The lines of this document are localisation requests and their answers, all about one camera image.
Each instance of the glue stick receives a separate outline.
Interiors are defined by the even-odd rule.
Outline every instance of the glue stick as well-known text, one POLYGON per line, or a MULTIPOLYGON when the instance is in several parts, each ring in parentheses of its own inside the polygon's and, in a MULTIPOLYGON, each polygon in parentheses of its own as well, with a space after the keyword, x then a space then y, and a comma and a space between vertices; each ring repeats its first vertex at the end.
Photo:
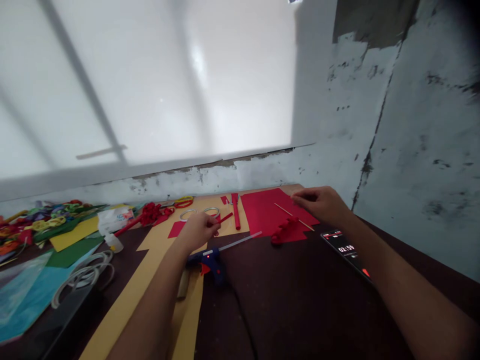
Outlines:
POLYGON ((108 233, 105 235, 105 242, 114 253, 119 253, 124 249, 124 246, 120 242, 119 238, 113 234, 108 233))

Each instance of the timer display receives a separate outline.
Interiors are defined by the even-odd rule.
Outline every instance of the timer display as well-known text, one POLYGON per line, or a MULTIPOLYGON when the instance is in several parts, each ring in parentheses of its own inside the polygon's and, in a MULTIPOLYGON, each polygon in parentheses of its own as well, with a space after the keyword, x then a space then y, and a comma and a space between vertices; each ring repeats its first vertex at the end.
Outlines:
POLYGON ((340 230, 334 230, 321 234, 333 249, 343 256, 356 270, 358 270, 366 279, 370 281, 368 271, 362 266, 357 251, 350 245, 340 230))

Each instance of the hand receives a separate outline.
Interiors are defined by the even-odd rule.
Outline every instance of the hand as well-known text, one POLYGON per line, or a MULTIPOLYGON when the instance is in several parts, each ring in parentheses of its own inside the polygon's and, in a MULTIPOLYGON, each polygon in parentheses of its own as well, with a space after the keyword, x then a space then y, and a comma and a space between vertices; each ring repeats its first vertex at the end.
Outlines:
POLYGON ((311 187, 291 196, 295 204, 318 220, 341 229, 355 217, 340 195, 330 186, 311 187))
POLYGON ((216 218, 205 212, 193 214, 188 218, 175 242, 190 254, 201 248, 213 236, 218 236, 220 224, 216 218))

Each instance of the red paper stick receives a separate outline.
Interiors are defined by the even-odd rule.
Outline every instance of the red paper stick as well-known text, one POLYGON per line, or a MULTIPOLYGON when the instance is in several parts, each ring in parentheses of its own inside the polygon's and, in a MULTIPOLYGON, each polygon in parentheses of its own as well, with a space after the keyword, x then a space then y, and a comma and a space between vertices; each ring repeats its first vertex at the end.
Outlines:
POLYGON ((233 213, 235 214, 235 229, 240 230, 240 216, 239 216, 239 208, 237 206, 237 202, 239 201, 239 194, 233 193, 231 195, 231 201, 233 203, 233 213))
POLYGON ((223 223, 225 220, 227 220, 228 218, 230 218, 233 214, 234 214, 233 212, 229 213, 227 216, 225 216, 223 219, 221 219, 221 220, 218 222, 218 224, 223 223))
POLYGON ((137 224, 140 220, 142 220, 142 217, 143 217, 143 215, 140 215, 135 220, 133 220, 131 223, 129 223, 127 226, 121 228, 120 230, 118 230, 113 235, 115 235, 118 238, 120 235, 122 235, 124 232, 126 232, 128 229, 130 229, 133 225, 137 224))

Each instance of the tan paper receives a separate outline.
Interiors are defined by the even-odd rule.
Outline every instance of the tan paper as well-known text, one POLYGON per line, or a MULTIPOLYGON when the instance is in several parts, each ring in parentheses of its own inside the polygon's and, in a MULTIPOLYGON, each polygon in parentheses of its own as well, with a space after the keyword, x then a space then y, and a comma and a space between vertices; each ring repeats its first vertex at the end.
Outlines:
MULTIPOLYGON (((281 187, 288 195, 302 188, 299 184, 281 187)), ((263 190, 269 189, 242 191, 240 194, 254 193, 263 190)), ((145 258, 136 269, 120 296, 103 318, 103 321, 91 337, 90 342, 85 347, 80 360, 105 360, 107 358, 152 280, 165 253, 175 240, 175 238, 169 239, 168 235, 173 223, 179 221, 180 214, 188 209, 203 211, 207 208, 217 207, 220 209, 221 216, 224 217, 228 213, 233 212, 232 205, 224 205, 222 203, 220 197, 224 195, 225 194, 196 197, 191 206, 184 209, 176 209, 175 213, 173 213, 167 221, 150 230, 137 249, 138 251, 148 250, 148 253, 145 255, 145 258)), ((241 229, 235 229, 235 219, 232 216, 222 223, 219 231, 220 236, 250 231, 241 198, 238 204, 238 214, 241 229)), ((203 249, 206 249, 206 245, 198 249, 198 251, 203 249)), ((186 360, 194 358, 203 288, 203 276, 199 276, 197 272, 192 272, 190 274, 186 298, 177 302, 173 313, 170 338, 171 346, 168 351, 169 359, 186 360)))

